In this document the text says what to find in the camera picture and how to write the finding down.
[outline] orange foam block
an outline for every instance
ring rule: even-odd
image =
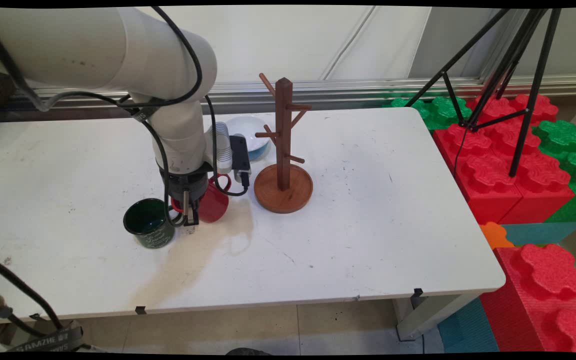
[[[515,247],[512,242],[506,239],[506,229],[502,225],[489,221],[486,225],[479,226],[490,245],[490,249]]]

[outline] green mug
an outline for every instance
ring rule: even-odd
[[[162,248],[175,235],[175,228],[166,221],[164,202],[158,198],[133,203],[123,215],[123,227],[148,249]]]

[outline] white wall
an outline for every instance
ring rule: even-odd
[[[377,6],[327,79],[406,79],[429,14],[429,6]]]
[[[137,7],[160,19],[150,7]],[[217,55],[217,82],[317,80],[368,6],[162,6],[180,29],[205,38]]]
[[[162,6],[204,37],[217,55],[217,82],[322,80],[371,6]],[[155,18],[150,7],[137,7]],[[329,80],[407,78],[430,7],[378,6]]]

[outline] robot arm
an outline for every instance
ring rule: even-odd
[[[201,36],[185,30],[183,35],[201,65],[201,84],[190,98],[160,107],[148,121],[165,150],[170,196],[179,203],[187,199],[184,208],[190,205],[196,211],[208,186],[207,171],[213,171],[212,129],[204,132],[199,100],[215,83],[217,59]],[[0,7],[0,42],[27,79],[92,91],[128,91],[135,103],[178,98],[197,81],[190,53],[169,25],[134,7]],[[7,72],[2,62],[0,72]],[[227,174],[231,144],[227,127],[220,124],[217,171]],[[164,176],[154,140],[153,150]]]

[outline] mug handle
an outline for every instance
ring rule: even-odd
[[[233,184],[233,180],[231,180],[231,177],[228,176],[227,173],[218,173],[218,174],[217,174],[217,178],[221,178],[222,176],[225,176],[226,178],[228,178],[228,183],[226,184],[226,188],[223,189],[224,191],[227,192],[227,191],[229,191],[229,190],[231,189],[231,185]],[[211,176],[211,177],[210,177],[210,180],[208,180],[208,182],[209,182],[210,184],[215,184],[215,177],[214,177],[214,176]]]

